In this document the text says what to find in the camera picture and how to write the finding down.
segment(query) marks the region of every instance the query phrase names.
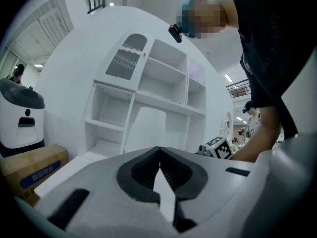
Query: black shirt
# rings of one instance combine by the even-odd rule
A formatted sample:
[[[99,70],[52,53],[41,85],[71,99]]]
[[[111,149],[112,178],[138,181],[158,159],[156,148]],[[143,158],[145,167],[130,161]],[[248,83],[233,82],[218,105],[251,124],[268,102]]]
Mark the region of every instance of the black shirt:
[[[314,0],[233,0],[243,48],[240,64],[256,108],[275,106],[285,138],[297,133],[281,96],[316,45]]]

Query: box label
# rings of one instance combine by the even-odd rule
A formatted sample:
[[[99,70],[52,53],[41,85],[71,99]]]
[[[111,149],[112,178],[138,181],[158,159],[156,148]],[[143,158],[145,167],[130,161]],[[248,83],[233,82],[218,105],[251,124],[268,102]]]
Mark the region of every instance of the box label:
[[[56,161],[52,164],[50,164],[49,166],[40,169],[38,171],[36,171],[33,174],[30,174],[29,176],[23,178],[20,182],[20,185],[22,188],[27,188],[31,185],[33,185],[34,183],[36,183],[38,180],[44,178],[45,176],[49,175],[50,173],[54,172],[56,169],[58,169],[61,165],[60,161]]]

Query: white shelving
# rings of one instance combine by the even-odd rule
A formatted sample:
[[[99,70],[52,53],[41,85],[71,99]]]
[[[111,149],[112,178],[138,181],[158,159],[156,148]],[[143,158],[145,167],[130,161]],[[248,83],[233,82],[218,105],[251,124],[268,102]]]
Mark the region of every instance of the white shelving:
[[[140,56],[138,62],[132,61],[131,79],[106,73],[111,61],[115,66],[124,61],[130,69],[132,58],[127,60],[121,53]],[[120,70],[113,69],[113,75]],[[82,157],[98,161],[124,153],[141,107],[166,113],[165,146],[195,152],[203,143],[205,69],[177,48],[150,36],[130,34],[111,51],[94,80],[79,151]]]
[[[190,116],[185,151],[195,153],[204,144],[206,116]]]
[[[133,92],[95,83],[86,109],[81,154],[108,158],[122,153],[133,99]]]
[[[119,127],[124,128],[132,95],[130,91],[95,84],[88,103],[86,121],[108,128],[112,125],[111,128],[122,130]]]
[[[85,122],[85,149],[83,153],[100,154],[107,158],[119,155],[122,139],[123,131]]]
[[[187,73],[186,54],[160,40],[154,41],[149,57]]]
[[[186,78],[186,74],[154,58],[148,58],[143,74],[167,84],[177,84]]]
[[[138,91],[135,95],[135,101],[153,106],[156,108],[161,108],[165,109],[168,111],[172,111],[175,113],[180,113],[182,115],[193,115],[193,116],[198,116],[198,115],[205,115],[204,112],[201,112],[199,110],[194,110],[192,108],[188,108],[184,105],[180,105],[177,103],[174,103],[172,101],[164,100],[160,97],[157,97],[155,95],[149,94],[147,92],[142,92]]]
[[[135,118],[141,107],[153,108],[151,105],[146,105],[137,101],[137,98],[133,104],[132,112],[128,125],[128,134],[130,132],[131,126],[135,121]],[[185,149],[186,141],[186,115],[177,114],[162,108],[157,108],[166,113],[166,124],[165,124],[165,146],[174,147],[178,149]]]
[[[118,130],[118,131],[124,131],[124,127],[123,126],[118,126],[115,124],[111,124],[111,123],[107,123],[107,122],[103,122],[103,121],[99,121],[99,120],[95,120],[95,119],[86,119],[87,123],[91,123],[97,126],[101,126],[104,128],[109,128],[109,129],[113,129],[113,130]]]
[[[206,79],[205,69],[197,62],[188,58],[188,94],[187,106],[199,110],[206,111]]]
[[[157,98],[185,104],[186,74],[156,59],[149,58],[143,70],[139,91]]]
[[[188,75],[203,86],[206,85],[205,68],[191,58],[188,58]]]

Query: ceiling light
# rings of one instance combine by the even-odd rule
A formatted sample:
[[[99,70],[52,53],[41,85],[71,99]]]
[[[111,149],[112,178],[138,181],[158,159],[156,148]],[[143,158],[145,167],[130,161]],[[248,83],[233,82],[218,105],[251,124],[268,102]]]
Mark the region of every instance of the ceiling light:
[[[232,79],[228,76],[228,74],[226,74],[225,77],[228,79],[229,82],[232,82]]]

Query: person's arm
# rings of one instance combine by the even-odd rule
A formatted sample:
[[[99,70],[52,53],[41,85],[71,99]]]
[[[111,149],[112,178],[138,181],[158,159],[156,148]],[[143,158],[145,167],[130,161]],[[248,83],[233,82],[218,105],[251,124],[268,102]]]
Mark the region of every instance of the person's arm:
[[[259,154],[273,147],[281,132],[281,123],[275,107],[260,108],[261,121],[248,143],[231,160],[255,162]]]

